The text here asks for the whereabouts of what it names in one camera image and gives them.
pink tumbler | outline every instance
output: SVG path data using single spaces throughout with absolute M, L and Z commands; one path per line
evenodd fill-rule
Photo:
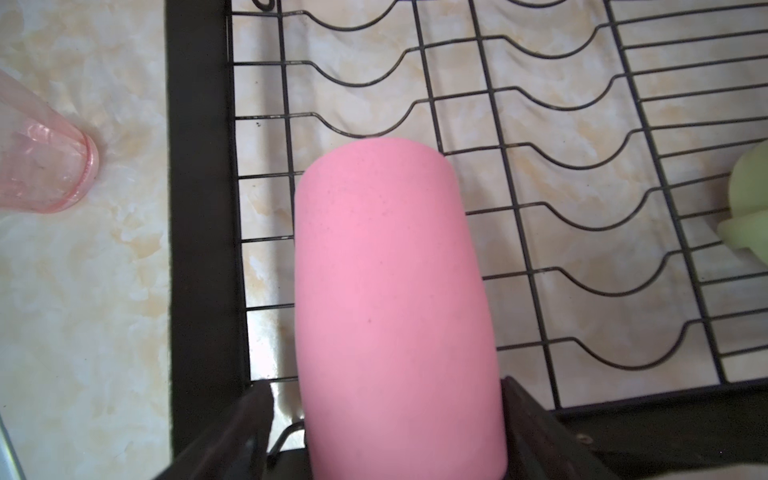
M 91 188 L 93 140 L 0 71 L 0 207 L 53 213 Z
M 316 480 L 499 480 L 493 327 L 448 161 L 379 138 L 296 192 L 296 357 Z

green cup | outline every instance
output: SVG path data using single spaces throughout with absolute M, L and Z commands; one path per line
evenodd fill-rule
M 768 141 L 737 161 L 728 183 L 733 218 L 717 226 L 717 234 L 731 248 L 749 248 L 768 264 Z

metal wire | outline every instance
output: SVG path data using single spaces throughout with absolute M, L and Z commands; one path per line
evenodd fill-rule
M 546 8 L 554 8 L 557 5 L 560 5 L 566 1 L 567 0 L 555 0 L 553 2 L 548 2 L 548 3 L 530 3 L 530 2 L 523 2 L 521 0 L 508 0 L 508 2 L 523 8 L 532 8 L 532 9 L 540 9 L 540 10 L 546 9 Z M 737 62 L 765 60 L 765 59 L 768 59 L 768 54 L 749 55 L 749 56 L 735 57 L 735 58 L 723 58 L 719 60 L 698 61 L 698 62 L 682 64 L 682 65 L 669 65 L 669 66 L 660 67 L 660 68 L 647 68 L 643 70 L 633 70 L 631 67 L 631 63 L 629 62 L 629 59 L 627 57 L 627 51 L 636 51 L 644 48 L 656 48 L 656 47 L 668 46 L 668 45 L 688 44 L 688 43 L 701 42 L 701 41 L 714 41 L 714 40 L 720 40 L 725 38 L 739 38 L 739 37 L 746 37 L 746 36 L 753 36 L 753 35 L 766 35 L 768 34 L 768 29 L 761 28 L 761 29 L 754 29 L 754 30 L 722 33 L 718 35 L 704 35 L 704 36 L 697 36 L 697 37 L 690 37 L 690 38 L 652 41 L 647 43 L 628 45 L 628 44 L 625 44 L 624 41 L 622 40 L 621 31 L 619 27 L 621 27 L 622 25 L 635 25 L 643 22 L 655 22 L 658 20 L 666 19 L 666 18 L 675 18 L 675 17 L 696 18 L 697 16 L 700 16 L 700 15 L 711 15 L 711 14 L 717 14 L 717 13 L 735 11 L 735 10 L 744 10 L 744 9 L 765 8 L 765 7 L 768 7 L 768 2 L 754 2 L 754 3 L 747 3 L 742 5 L 725 5 L 725 6 L 710 7 L 710 8 L 696 8 L 696 9 L 691 9 L 686 11 L 669 12 L 669 13 L 659 14 L 659 15 L 648 15 L 648 16 L 628 18 L 628 19 L 622 19 L 622 20 L 616 19 L 614 15 L 612 3 L 629 2 L 629 1 L 632 1 L 632 0 L 603 0 L 607 21 L 595 25 L 594 29 L 591 31 L 591 34 L 584 41 L 584 43 L 566 52 L 542 53 L 539 51 L 531 50 L 530 48 L 513 40 L 507 35 L 483 35 L 480 29 L 477 12 L 475 10 L 475 3 L 473 0 L 468 0 L 468 6 L 469 6 L 469 11 L 472 15 L 472 23 L 475 29 L 475 36 L 467 37 L 467 38 L 453 38 L 450 40 L 433 42 L 433 43 L 425 43 L 422 36 L 422 26 L 419 19 L 419 10 L 417 9 L 416 1 L 412 0 L 412 10 L 413 10 L 412 13 L 415 21 L 416 34 L 419 40 L 419 44 L 417 46 L 407 48 L 406 50 L 404 50 L 401 53 L 401 55 L 398 57 L 398 59 L 395 61 L 394 65 L 391 68 L 389 68 L 386 72 L 381 74 L 379 77 L 373 78 L 368 81 L 362 81 L 362 82 L 350 82 L 350 81 L 345 81 L 342 78 L 336 78 L 331 74 L 328 74 L 327 72 L 325 72 L 320 66 L 318 66 L 316 63 L 314 63 L 312 60 L 309 60 L 309 59 L 287 60 L 286 54 L 285 54 L 285 41 L 283 37 L 283 20 L 285 17 L 303 16 L 324 28 L 328 28 L 329 30 L 341 31 L 341 32 L 359 31 L 359 30 L 363 30 L 364 28 L 371 27 L 377 24 L 378 22 L 382 21 L 395 8 L 397 4 L 397 0 L 389 4 L 389 6 L 380 15 L 376 16 L 375 18 L 372 18 L 371 20 L 361 25 L 349 26 L 349 27 L 331 25 L 331 24 L 325 23 L 319 20 L 317 17 L 315 17 L 312 13 L 305 10 L 299 10 L 294 12 L 283 12 L 280 0 L 276 0 L 276 12 L 231 12 L 231 15 L 251 15 L 251 16 L 263 16 L 268 18 L 276 18 L 276 21 L 278 23 L 278 30 L 280 35 L 280 60 L 279 61 L 232 62 L 232 66 L 233 68 L 238 68 L 241 66 L 268 66 L 268 65 L 280 66 L 281 78 L 282 78 L 284 112 L 282 114 L 271 114 L 271 115 L 238 116 L 234 118 L 234 121 L 282 119 L 285 122 L 285 127 L 286 127 L 286 139 L 287 139 L 286 149 L 288 152 L 288 159 L 289 159 L 287 172 L 243 175 L 243 176 L 240 176 L 239 179 L 243 180 L 243 179 L 255 179 L 255 178 L 288 177 L 290 179 L 290 190 L 291 190 L 291 197 L 292 197 L 291 209 L 293 212 L 293 190 L 295 186 L 294 177 L 302 173 L 301 171 L 294 170 L 293 168 L 293 156 L 292 156 L 293 147 L 291 144 L 290 123 L 294 118 L 314 118 L 319 123 L 324 125 L 324 127 L 330 129 L 331 131 L 336 132 L 337 134 L 341 134 L 346 137 L 352 137 L 352 138 L 378 137 L 381 135 L 388 134 L 389 132 L 394 131 L 397 127 L 402 125 L 403 122 L 405 122 L 405 120 L 413 112 L 414 108 L 417 105 L 429 104 L 430 111 L 432 114 L 432 123 L 435 131 L 436 143 L 438 145 L 438 149 L 444 155 L 451 156 L 451 155 L 467 154 L 471 152 L 489 151 L 489 150 L 499 151 L 501 154 L 503 166 L 505 169 L 507 185 L 508 185 L 509 193 L 511 196 L 511 204 L 503 207 L 494 207 L 494 208 L 488 208 L 488 209 L 482 209 L 482 210 L 472 210 L 467 212 L 467 215 L 481 215 L 481 214 L 488 214 L 491 212 L 506 211 L 506 210 L 512 211 L 515 215 L 515 222 L 518 228 L 518 234 L 520 236 L 525 269 L 517 272 L 507 272 L 507 273 L 484 276 L 483 280 L 489 281 L 489 280 L 496 280 L 501 278 L 514 277 L 514 276 L 527 277 L 528 285 L 531 291 L 531 298 L 533 299 L 533 304 L 535 308 L 535 314 L 536 314 L 536 319 L 537 319 L 537 324 L 538 324 L 541 339 L 535 342 L 516 343 L 511 345 L 499 346 L 497 350 L 507 351 L 507 350 L 513 350 L 513 349 L 530 348 L 530 347 L 541 347 L 544 350 L 545 362 L 547 366 L 548 377 L 551 385 L 552 398 L 554 401 L 555 409 L 561 409 L 561 401 L 559 397 L 558 384 L 554 375 L 554 364 L 551 359 L 549 347 L 559 343 L 574 343 L 578 345 L 581 349 L 583 349 L 589 356 L 591 356 L 598 362 L 605 364 L 606 366 L 610 366 L 615 369 L 621 369 L 626 371 L 639 371 L 639 370 L 652 369 L 655 366 L 659 366 L 661 363 L 666 362 L 667 360 L 672 358 L 684 343 L 685 337 L 687 335 L 687 332 L 690 330 L 690 327 L 701 325 L 703 327 L 703 330 L 707 338 L 707 345 L 709 346 L 709 349 L 710 349 L 713 365 L 714 365 L 715 371 L 717 372 L 718 381 L 720 382 L 721 385 L 726 384 L 728 383 L 728 381 L 725 376 L 725 372 L 723 368 L 723 363 L 722 363 L 723 358 L 762 351 L 762 350 L 768 349 L 768 345 L 753 346 L 745 349 L 738 349 L 738 350 L 733 350 L 729 352 L 721 352 L 717 345 L 712 324 L 715 322 L 721 322 L 728 319 L 735 319 L 742 316 L 752 316 L 757 314 L 768 313 L 768 308 L 744 310 L 740 312 L 713 316 L 713 315 L 710 315 L 710 313 L 708 312 L 707 304 L 704 299 L 703 288 L 705 286 L 711 286 L 716 284 L 763 278 L 768 276 L 768 271 L 763 271 L 759 273 L 748 273 L 748 274 L 737 275 L 737 276 L 724 276 L 721 278 L 716 278 L 711 280 L 701 280 L 699 278 L 699 275 L 696 271 L 696 266 L 693 260 L 693 253 L 701 250 L 718 247 L 721 245 L 721 242 L 717 241 L 717 242 L 706 243 L 704 245 L 699 245 L 699 246 L 691 246 L 689 245 L 688 239 L 686 238 L 685 233 L 683 232 L 683 227 L 681 222 L 682 220 L 686 220 L 690 218 L 704 217 L 708 215 L 725 213 L 728 211 L 728 209 L 726 207 L 721 207 L 721 208 L 702 210 L 699 212 L 693 212 L 693 213 L 681 215 L 677 211 L 677 208 L 674 203 L 674 199 L 672 197 L 672 193 L 674 190 L 678 188 L 687 187 L 695 184 L 701 184 L 704 182 L 709 182 L 709 181 L 714 181 L 719 179 L 724 179 L 724 178 L 727 178 L 729 174 L 711 175 L 708 177 L 695 178 L 693 180 L 687 180 L 684 182 L 671 184 L 668 181 L 666 174 L 664 173 L 664 168 L 661 165 L 661 161 L 669 157 L 679 157 L 683 155 L 699 154 L 706 151 L 715 151 L 715 150 L 725 149 L 725 148 L 747 146 L 747 145 L 761 142 L 765 140 L 765 138 L 754 138 L 749 140 L 731 141 L 731 142 L 726 142 L 721 144 L 709 145 L 705 147 L 691 148 L 691 149 L 682 150 L 682 151 L 660 153 L 657 150 L 657 147 L 654 141 L 654 132 L 672 130 L 677 128 L 710 127 L 714 125 L 730 125 L 730 124 L 768 121 L 768 115 L 752 116 L 748 118 L 730 118 L 730 119 L 716 120 L 716 121 L 698 121 L 698 122 L 687 122 L 687 123 L 679 123 L 679 124 L 655 124 L 654 125 L 654 124 L 651 124 L 651 122 L 649 122 L 647 118 L 647 115 L 645 113 L 645 105 L 650 102 L 669 101 L 669 100 L 678 99 L 678 98 L 691 98 L 691 97 L 697 97 L 697 96 L 703 96 L 703 95 L 723 94 L 723 93 L 729 93 L 729 92 L 735 92 L 735 91 L 747 91 L 747 90 L 768 88 L 768 82 L 755 83 L 755 84 L 742 84 L 742 85 L 737 85 L 733 87 L 712 88 L 712 89 L 698 90 L 698 91 L 696 90 L 681 91 L 681 92 L 672 93 L 672 94 L 643 97 L 640 95 L 637 89 L 636 79 L 638 77 L 642 77 L 645 75 L 659 74 L 664 72 L 683 71 L 687 69 L 704 68 L 704 67 L 711 67 L 715 65 L 726 65 L 726 64 L 737 63 Z M 645 0 L 645 1 L 658 2 L 660 0 Z M 579 104 L 579 105 L 572 105 L 572 106 L 556 105 L 535 97 L 533 94 L 527 92 L 520 85 L 494 87 L 492 84 L 491 75 L 489 73 L 489 68 L 488 68 L 488 59 L 486 58 L 486 53 L 485 53 L 485 44 L 487 44 L 488 42 L 504 41 L 509 45 L 511 45 L 513 48 L 515 48 L 517 51 L 520 51 L 521 53 L 526 54 L 532 58 L 538 58 L 538 59 L 547 60 L 547 61 L 557 61 L 558 59 L 567 58 L 567 57 L 571 57 L 573 55 L 579 54 L 581 51 L 583 51 L 589 45 L 591 45 L 592 42 L 597 37 L 597 35 L 603 31 L 605 32 L 606 35 L 610 35 L 615 43 L 615 47 L 617 49 L 617 53 L 619 54 L 619 58 L 622 65 L 622 71 L 614 74 L 608 81 L 605 89 L 591 101 L 588 101 L 586 103 Z M 426 51 L 431 48 L 437 48 L 444 45 L 453 45 L 453 44 L 471 43 L 471 42 L 475 42 L 478 46 L 478 52 L 480 54 L 480 59 L 481 59 L 485 83 L 486 83 L 485 89 L 479 90 L 479 91 L 467 91 L 467 92 L 462 92 L 458 94 L 435 96 L 432 91 L 432 85 L 429 77 L 429 65 L 427 62 Z M 310 66 L 320 75 L 322 75 L 325 79 L 327 79 L 328 81 L 331 81 L 334 84 L 342 85 L 347 88 L 365 88 L 365 87 L 372 86 L 374 84 L 378 84 L 381 81 L 384 81 L 386 78 L 392 75 L 395 72 L 395 70 L 397 70 L 397 68 L 402 64 L 406 55 L 409 55 L 415 52 L 418 52 L 421 56 L 422 68 L 425 75 L 425 86 L 427 90 L 427 98 L 421 98 L 413 101 L 409 105 L 405 113 L 401 116 L 400 119 L 398 119 L 393 125 L 391 125 L 390 127 L 382 131 L 373 132 L 373 133 L 358 133 L 358 132 L 344 131 L 341 128 L 338 128 L 332 125 L 331 123 L 329 123 L 322 115 L 320 115 L 317 112 L 314 112 L 314 111 L 295 112 L 295 113 L 290 112 L 289 94 L 287 89 L 288 68 L 295 68 L 296 66 Z M 533 142 L 523 141 L 523 142 L 516 142 L 516 143 L 507 143 L 505 141 L 504 134 L 502 131 L 501 120 L 498 113 L 498 106 L 496 103 L 496 96 L 498 94 L 501 94 L 504 92 L 516 92 L 517 94 L 522 95 L 531 103 L 536 104 L 541 108 L 545 108 L 553 111 L 579 111 L 579 110 L 592 107 L 593 105 L 600 102 L 603 98 L 605 98 L 610 93 L 613 86 L 619 80 L 627 82 L 627 87 L 631 93 L 634 106 L 637 110 L 637 116 L 640 122 L 640 127 L 636 127 L 628 131 L 625 134 L 622 142 L 620 142 L 619 145 L 617 146 L 617 149 L 614 151 L 614 153 L 610 154 L 608 157 L 602 158 L 602 159 L 600 158 L 594 159 L 594 161 L 588 165 L 572 165 L 564 161 L 561 161 L 555 157 L 552 157 L 550 154 L 546 153 L 544 149 L 542 149 L 541 147 L 539 147 L 537 144 Z M 439 101 L 450 100 L 454 98 L 471 97 L 471 96 L 487 96 L 487 98 L 490 100 L 491 113 L 495 122 L 495 130 L 498 137 L 498 143 L 493 145 L 485 145 L 481 147 L 465 148 L 461 150 L 444 151 L 441 131 L 438 123 L 438 117 L 435 111 L 435 104 Z M 642 137 L 644 139 L 645 144 L 647 145 L 650 157 L 654 163 L 654 169 L 657 174 L 658 184 L 646 189 L 645 192 L 642 193 L 642 195 L 637 199 L 637 206 L 632 211 L 628 212 L 626 217 L 606 225 L 584 225 L 567 218 L 564 214 L 559 212 L 552 204 L 550 204 L 547 201 L 536 201 L 531 203 L 520 203 L 518 201 L 518 198 L 515 192 L 515 182 L 512 177 L 510 163 L 507 157 L 508 149 L 530 148 L 533 151 L 535 151 L 539 156 L 541 156 L 544 160 L 550 162 L 551 164 L 557 167 L 567 169 L 567 170 L 592 170 L 599 167 L 603 167 L 604 165 L 612 162 L 616 157 L 618 157 L 621 154 L 621 152 L 626 148 L 626 146 L 634 137 L 638 137 L 638 138 Z M 625 225 L 627 222 L 630 222 L 643 210 L 644 206 L 648 202 L 648 199 L 653 194 L 659 194 L 664 198 L 664 203 L 666 204 L 667 209 L 670 213 L 670 218 L 672 220 L 672 224 L 673 224 L 674 231 L 677 236 L 677 241 L 680 245 L 680 248 L 676 250 L 667 251 L 659 259 L 659 264 L 656 270 L 645 281 L 638 284 L 637 286 L 629 290 L 609 292 L 609 291 L 599 290 L 585 283 L 582 283 L 573 274 L 569 273 L 565 268 L 562 268 L 560 266 L 554 265 L 554 266 L 547 266 L 544 268 L 534 268 L 532 266 L 531 256 L 528 251 L 528 239 L 525 234 L 525 226 L 523 225 L 521 214 L 520 214 L 523 209 L 543 207 L 547 209 L 555 217 L 557 217 L 560 221 L 562 221 L 563 223 L 566 223 L 568 226 L 572 228 L 587 231 L 587 232 L 602 232 L 602 231 L 616 229 L 618 227 L 621 227 L 622 225 Z M 269 242 L 274 240 L 290 240 L 290 239 L 293 239 L 293 235 L 284 235 L 279 237 L 251 238 L 251 239 L 243 239 L 242 241 L 246 243 L 246 242 Z M 658 277 L 663 273 L 665 267 L 668 265 L 669 261 L 673 257 L 682 257 L 683 259 L 683 262 L 687 270 L 687 275 L 690 281 L 690 288 L 696 300 L 699 316 L 698 318 L 689 319 L 688 321 L 683 323 L 680 326 L 680 332 L 677 338 L 671 343 L 670 348 L 655 360 L 646 362 L 644 364 L 638 364 L 638 365 L 624 365 L 618 362 L 614 362 L 610 359 L 604 358 L 603 356 L 596 353 L 593 349 L 591 349 L 588 345 L 586 345 L 583 341 L 581 341 L 579 338 L 575 336 L 566 336 L 566 337 L 558 337 L 558 338 L 548 337 L 548 334 L 545 329 L 543 314 L 541 311 L 541 301 L 539 299 L 538 292 L 536 289 L 535 276 L 541 275 L 544 273 L 558 273 L 564 276 L 565 278 L 567 278 L 575 286 L 578 286 L 580 289 L 586 292 L 592 293 L 596 296 L 603 296 L 603 297 L 630 296 L 652 285 L 654 281 L 657 280 Z M 254 311 L 254 310 L 284 309 L 284 308 L 291 308 L 291 307 L 293 307 L 293 303 L 282 303 L 282 304 L 264 305 L 264 306 L 249 306 L 249 307 L 244 307 L 243 309 L 246 311 Z M 273 379 L 273 381 L 275 382 L 296 381 L 296 380 L 297 380 L 296 377 L 283 377 L 283 378 Z

pink cylinder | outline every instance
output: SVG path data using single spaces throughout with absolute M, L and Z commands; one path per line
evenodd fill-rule
M 315 480 L 503 477 L 491 315 L 441 154 L 363 140 L 302 176 L 296 357 Z

black rack frame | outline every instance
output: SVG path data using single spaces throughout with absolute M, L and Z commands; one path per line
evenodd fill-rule
M 567 0 L 555 0 L 546 4 L 531 4 L 520 0 L 508 0 L 516 5 L 526 8 L 549 8 L 559 5 Z M 672 190 L 691 184 L 707 182 L 727 177 L 728 174 L 703 177 L 677 184 L 670 184 L 664 173 L 661 161 L 667 157 L 694 154 L 701 151 L 710 151 L 720 148 L 736 147 L 745 144 L 756 144 L 765 138 L 755 138 L 748 141 L 731 142 L 708 147 L 701 147 L 687 151 L 660 154 L 654 143 L 653 132 L 658 130 L 699 127 L 715 124 L 730 124 L 749 121 L 765 121 L 768 115 L 754 118 L 735 118 L 723 121 L 703 121 L 686 124 L 651 125 L 644 110 L 644 104 L 652 101 L 663 101 L 671 98 L 682 98 L 704 94 L 718 94 L 730 91 L 747 89 L 768 88 L 768 83 L 739 85 L 731 88 L 718 88 L 706 91 L 691 91 L 680 94 L 661 95 L 656 97 L 641 97 L 637 90 L 635 78 L 641 75 L 661 73 L 665 71 L 683 70 L 687 68 L 721 65 L 731 62 L 752 61 L 767 59 L 768 55 L 753 55 L 742 58 L 728 58 L 717 61 L 698 62 L 688 65 L 674 65 L 665 68 L 654 68 L 633 71 L 627 59 L 627 51 L 639 48 L 657 47 L 662 45 L 674 45 L 695 41 L 709 41 L 719 38 L 732 38 L 744 35 L 765 35 L 768 29 L 740 31 L 734 33 L 708 35 L 704 37 L 685 38 L 673 41 L 657 41 L 652 43 L 626 45 L 622 41 L 619 27 L 621 25 L 638 22 L 651 22 L 662 18 L 681 15 L 703 15 L 742 8 L 766 8 L 768 2 L 755 2 L 742 5 L 728 5 L 723 7 L 699 8 L 685 12 L 673 12 L 662 15 L 652 15 L 641 18 L 617 20 L 614 17 L 612 3 L 628 0 L 603 0 L 607 14 L 607 22 L 594 27 L 589 39 L 576 49 L 560 54 L 542 54 L 527 49 L 506 35 L 483 35 L 478 22 L 474 0 L 468 0 L 475 29 L 475 36 L 469 38 L 455 38 L 425 44 L 422 36 L 422 26 L 419 19 L 419 9 L 416 0 L 411 0 L 416 34 L 419 40 L 418 47 L 405 50 L 397 62 L 381 77 L 363 83 L 349 83 L 334 78 L 324 72 L 317 64 L 310 60 L 287 60 L 285 38 L 283 32 L 283 20 L 285 17 L 305 15 L 312 21 L 325 28 L 334 31 L 357 31 L 375 25 L 385 18 L 395 7 L 398 0 L 394 0 L 378 17 L 363 25 L 354 27 L 339 27 L 322 22 L 312 13 L 301 10 L 284 12 L 280 0 L 270 0 L 263 4 L 254 0 L 261 12 L 233 12 L 231 2 L 223 2 L 220 5 L 208 5 L 203 0 L 169 0 L 167 2 L 167 48 L 168 48 L 168 104 L 170 117 L 170 163 L 171 163 L 171 230 L 172 230 L 172 268 L 173 290 L 171 306 L 171 355 L 172 355 L 172 384 L 173 398 L 172 409 L 174 417 L 174 451 L 180 452 L 194 436 L 219 412 L 223 407 L 231 403 L 250 384 L 250 369 L 248 366 L 247 332 L 245 329 L 245 316 L 251 310 L 272 310 L 292 307 L 292 303 L 264 306 L 246 306 L 245 286 L 243 280 L 241 248 L 243 243 L 267 242 L 274 240 L 290 240 L 293 235 L 278 237 L 261 237 L 242 239 L 240 235 L 239 212 L 239 180 L 287 177 L 290 185 L 291 211 L 293 213 L 293 192 L 295 177 L 301 171 L 295 170 L 293 164 L 293 145 L 291 139 L 291 119 L 301 117 L 313 117 L 325 127 L 337 134 L 347 137 L 362 138 L 375 137 L 395 130 L 408 117 L 412 109 L 421 103 L 429 103 L 432 114 L 432 123 L 435 130 L 435 139 L 438 150 L 446 156 L 464 154 L 473 151 L 499 150 L 505 169 L 505 176 L 511 204 L 506 207 L 473 210 L 468 215 L 485 214 L 495 211 L 512 210 L 515 212 L 520 236 L 522 253 L 525 262 L 525 270 L 509 272 L 498 275 L 485 276 L 483 280 L 493 280 L 511 276 L 526 276 L 534 301 L 534 308 L 541 340 L 537 342 L 519 343 L 508 346 L 500 346 L 498 350 L 519 349 L 531 346 L 540 346 L 545 353 L 545 362 L 551 384 L 552 398 L 555 413 L 561 419 L 599 419 L 601 415 L 608 418 L 616 412 L 616 409 L 646 408 L 657 406 L 659 412 L 663 412 L 669 405 L 685 401 L 700 401 L 711 398 L 714 402 L 716 396 L 721 395 L 745 395 L 747 391 L 766 392 L 768 398 L 768 379 L 749 382 L 729 383 L 725 376 L 722 359 L 728 356 L 736 356 L 752 353 L 758 350 L 768 349 L 768 345 L 757 346 L 732 352 L 721 352 L 712 330 L 712 322 L 725 319 L 749 316 L 768 312 L 768 308 L 749 310 L 727 315 L 711 316 L 707 311 L 702 287 L 714 283 L 724 283 L 738 280 L 746 280 L 759 276 L 768 276 L 768 271 L 751 273 L 747 275 L 730 276 L 715 280 L 700 280 L 696 266 L 692 259 L 692 253 L 698 250 L 720 245 L 713 242 L 699 246 L 690 246 L 682 230 L 681 221 L 692 217 L 701 217 L 719 214 L 727 209 L 716 209 L 697 212 L 694 214 L 680 215 L 672 199 Z M 280 60 L 279 61 L 233 61 L 233 16 L 250 15 L 275 18 L 278 25 Z M 519 51 L 541 59 L 556 60 L 576 55 L 586 48 L 601 29 L 610 29 L 621 60 L 623 71 L 611 77 L 607 87 L 592 101 L 575 106 L 553 105 L 537 99 L 519 86 L 495 88 L 492 84 L 488 69 L 488 59 L 485 54 L 485 41 L 503 40 Z M 460 42 L 476 42 L 482 62 L 482 70 L 485 76 L 486 89 L 481 91 L 464 92 L 435 96 L 432 92 L 432 84 L 429 77 L 429 66 L 426 58 L 426 49 L 441 45 Z M 364 88 L 376 84 L 387 78 L 403 58 L 411 52 L 418 51 L 421 55 L 422 67 L 425 77 L 427 98 L 413 101 L 406 113 L 390 128 L 371 134 L 357 134 L 342 131 L 331 125 L 326 119 L 316 112 L 290 112 L 289 94 L 287 87 L 287 68 L 290 65 L 309 65 L 318 71 L 324 78 L 336 84 L 348 88 Z M 237 66 L 280 66 L 282 79 L 283 107 L 282 114 L 236 116 L 234 111 L 234 79 L 233 70 Z M 502 131 L 501 119 L 498 113 L 495 95 L 503 91 L 517 91 L 529 101 L 543 107 L 557 111 L 576 111 L 598 103 L 614 86 L 617 80 L 625 79 L 636 107 L 637 116 L 640 118 L 641 127 L 627 133 L 621 146 L 609 157 L 587 166 L 573 166 L 565 164 L 553 158 L 532 142 L 508 143 L 505 141 Z M 435 103 L 450 98 L 460 98 L 471 95 L 488 95 L 491 111 L 495 123 L 498 143 L 483 147 L 462 149 L 459 151 L 445 151 L 442 143 Z M 243 175 L 237 173 L 237 152 L 234 141 L 235 123 L 242 120 L 282 119 L 286 129 L 287 170 L 277 174 Z M 650 157 L 654 162 L 659 186 L 645 191 L 640 203 L 624 219 L 605 226 L 580 225 L 560 214 L 546 201 L 537 201 L 522 204 L 518 201 L 515 185 L 512 179 L 507 149 L 531 148 L 538 152 L 545 160 L 559 167 L 572 170 L 588 170 L 601 167 L 615 159 L 627 146 L 630 138 L 642 133 Z M 534 268 L 531 264 L 531 256 L 528 251 L 528 242 L 522 223 L 520 211 L 524 208 L 545 207 L 557 218 L 568 225 L 586 231 L 610 230 L 625 224 L 645 205 L 649 196 L 654 192 L 664 195 L 670 212 L 674 230 L 680 244 L 680 248 L 667 252 L 655 272 L 642 284 L 626 291 L 605 292 L 596 290 L 574 278 L 567 270 L 559 266 Z M 559 272 L 566 276 L 572 283 L 583 290 L 600 296 L 627 296 L 641 291 L 650 286 L 663 272 L 664 267 L 672 256 L 682 255 L 684 258 L 691 289 L 699 310 L 699 318 L 686 321 L 681 329 L 677 341 L 662 357 L 644 365 L 621 365 L 600 357 L 592 351 L 579 338 L 562 337 L 549 338 L 545 329 L 545 323 L 541 311 L 541 302 L 536 290 L 535 275 L 544 272 Z M 551 359 L 549 346 L 556 343 L 577 343 L 586 353 L 605 365 L 623 370 L 643 370 L 653 368 L 674 355 L 682 345 L 688 329 L 692 325 L 701 324 L 707 336 L 713 364 L 720 384 L 683 392 L 669 392 L 656 396 L 640 397 L 638 399 L 622 400 L 620 402 L 608 402 L 590 406 L 579 406 L 563 409 L 561 406 L 558 386 L 554 376 L 554 366 Z M 293 382 L 296 377 L 283 377 L 273 379 L 274 382 Z

